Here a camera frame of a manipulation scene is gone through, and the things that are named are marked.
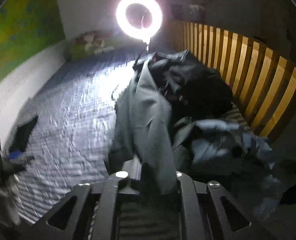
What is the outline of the dark grey jacket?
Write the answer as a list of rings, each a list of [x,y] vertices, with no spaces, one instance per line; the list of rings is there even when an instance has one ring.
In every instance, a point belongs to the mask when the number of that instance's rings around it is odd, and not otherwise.
[[[143,181],[159,194],[171,194],[177,187],[174,124],[185,117],[223,116],[232,108],[233,93],[216,70],[188,50],[149,54],[136,61],[133,70],[115,104],[115,133],[105,165],[115,173],[138,157]]]

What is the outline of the folded black garment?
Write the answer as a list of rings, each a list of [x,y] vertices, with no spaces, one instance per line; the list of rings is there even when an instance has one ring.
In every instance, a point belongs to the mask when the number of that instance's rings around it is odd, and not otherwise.
[[[26,150],[30,134],[35,128],[38,118],[39,117],[36,115],[30,121],[17,127],[13,143],[9,147],[9,153],[14,153],[18,151],[24,152]]]

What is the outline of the blue-grey crumpled garment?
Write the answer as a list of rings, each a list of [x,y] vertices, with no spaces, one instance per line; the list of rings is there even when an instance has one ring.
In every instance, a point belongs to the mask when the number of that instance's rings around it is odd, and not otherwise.
[[[267,140],[237,122],[183,118],[173,126],[172,150],[177,170],[196,181],[218,181],[259,220],[275,212],[286,190]]]

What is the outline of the blue striped bed sheet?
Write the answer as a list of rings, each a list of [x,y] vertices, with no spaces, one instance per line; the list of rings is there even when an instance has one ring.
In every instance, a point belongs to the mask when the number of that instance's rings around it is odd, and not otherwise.
[[[18,175],[21,218],[36,223],[78,183],[107,178],[115,102],[140,51],[134,46],[67,62],[23,106],[17,125],[38,121],[25,151],[34,160]]]

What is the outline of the green folded blanket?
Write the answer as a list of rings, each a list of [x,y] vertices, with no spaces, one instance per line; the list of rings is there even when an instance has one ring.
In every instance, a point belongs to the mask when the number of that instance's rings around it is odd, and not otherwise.
[[[68,53],[72,61],[84,59],[92,55],[97,55],[115,50],[113,46],[96,47],[88,44],[73,44],[69,47]]]

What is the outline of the red white folded blanket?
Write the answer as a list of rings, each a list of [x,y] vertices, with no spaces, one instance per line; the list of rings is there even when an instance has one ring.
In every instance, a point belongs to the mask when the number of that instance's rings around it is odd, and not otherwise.
[[[75,44],[99,47],[108,37],[108,34],[108,32],[103,30],[87,31],[75,38]]]

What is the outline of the wooden slatted bed rail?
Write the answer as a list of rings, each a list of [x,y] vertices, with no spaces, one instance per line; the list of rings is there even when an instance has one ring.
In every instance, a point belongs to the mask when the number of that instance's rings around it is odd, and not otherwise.
[[[266,45],[217,27],[170,20],[167,37],[176,50],[190,50],[232,87],[251,130],[276,140],[296,112],[296,66]]]

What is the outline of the green map wall poster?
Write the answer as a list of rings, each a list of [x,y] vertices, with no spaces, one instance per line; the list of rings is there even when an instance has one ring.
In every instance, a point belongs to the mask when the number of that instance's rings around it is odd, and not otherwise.
[[[57,0],[7,0],[0,8],[0,82],[64,38]]]

